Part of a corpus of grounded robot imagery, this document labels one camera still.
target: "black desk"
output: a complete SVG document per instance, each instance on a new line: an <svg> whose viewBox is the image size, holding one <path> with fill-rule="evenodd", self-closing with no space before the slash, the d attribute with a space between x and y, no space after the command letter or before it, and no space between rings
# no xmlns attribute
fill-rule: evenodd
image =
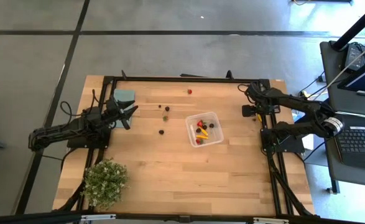
<svg viewBox="0 0 365 224"><path fill-rule="evenodd" d="M344 53L336 52L331 49L328 42L322 42L320 44L320 52L323 61L323 68L325 69L326 80L329 83L341 71L340 66ZM345 78L347 75L348 74L343 74L341 77ZM343 91L344 92L341 92L340 89L337 89L336 85L332 85L328 89L330 105L336 111L348 112L341 109L352 108L353 111L349 111L350 113L365 114L365 97L361 97L359 101L355 101L353 99L357 98L354 96L358 96L355 92ZM334 188L333 193L338 193L339 191L338 182L336 180L365 185L365 169L342 164L340 162L337 145L334 140L330 140L326 143L326 154L329 173L333 185L332 187Z"/></svg>

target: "wooden table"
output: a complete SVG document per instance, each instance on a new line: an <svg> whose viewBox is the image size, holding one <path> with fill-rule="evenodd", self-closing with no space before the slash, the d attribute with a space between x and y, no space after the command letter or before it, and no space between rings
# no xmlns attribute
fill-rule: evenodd
<svg viewBox="0 0 365 224"><path fill-rule="evenodd" d="M87 76L78 111L90 106L91 90L100 93L102 82L103 76ZM286 92L284 81L270 83ZM130 130L112 131L104 153L104 158L112 157L114 162L125 164L131 178L130 189L123 192L123 202L116 203L107 212L275 215L269 168L260 152L261 123L242 117L241 106L249 102L237 85L117 82L117 89L135 91L139 108L133 115ZM169 120L164 122L162 113L166 106L170 112ZM224 141L194 148L189 142L185 118L208 111L218 115ZM278 121L293 122L291 110L284 107L276 117ZM87 149L77 149L67 157L53 208L62 206L81 183L87 152ZM289 153L284 158L291 189L313 213L302 161ZM282 192L279 187L285 210Z"/></svg>

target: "potted plant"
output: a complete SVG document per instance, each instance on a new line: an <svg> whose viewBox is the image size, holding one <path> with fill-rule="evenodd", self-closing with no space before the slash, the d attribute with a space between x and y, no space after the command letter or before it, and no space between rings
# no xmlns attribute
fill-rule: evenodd
<svg viewBox="0 0 365 224"><path fill-rule="evenodd" d="M85 170L85 186L82 194L91 206L107 210L121 200L121 190L128 180L126 166L105 159Z"/></svg>

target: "transparent bowl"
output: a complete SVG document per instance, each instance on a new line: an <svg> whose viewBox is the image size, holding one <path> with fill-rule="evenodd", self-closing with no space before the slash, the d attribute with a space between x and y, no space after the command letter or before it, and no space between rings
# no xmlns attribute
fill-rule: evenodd
<svg viewBox="0 0 365 224"><path fill-rule="evenodd" d="M197 123L200 120L206 123L206 132L208 133L208 139L204 139L203 144L196 143L196 135L204 136L203 133L196 133L196 129L199 128L197 126ZM215 114L214 112L207 112L189 116L185 119L185 123L187 125L190 144L193 147L203 147L224 141L224 134L222 133L221 125L219 124L217 114Z"/></svg>

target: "gray concrete floor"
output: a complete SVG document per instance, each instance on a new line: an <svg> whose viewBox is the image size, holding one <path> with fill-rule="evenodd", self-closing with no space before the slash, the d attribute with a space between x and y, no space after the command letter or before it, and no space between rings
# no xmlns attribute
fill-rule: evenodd
<svg viewBox="0 0 365 224"><path fill-rule="evenodd" d="M0 29L73 30L83 0L0 0ZM91 1L83 30L302 30L342 34L365 4L290 1ZM238 78L278 78L296 93L323 71L319 37L81 36L61 100L77 108L86 75L177 76L191 73ZM71 36L0 35L0 215L8 215L31 152L27 136L42 125L62 70ZM315 91L315 84L308 90ZM67 117L57 111L54 124ZM62 157L65 142L46 155ZM27 213L48 212L59 177L59 161L43 158ZM365 222L365 186L341 184L329 195L327 168L307 166L315 211L321 217Z"/></svg>

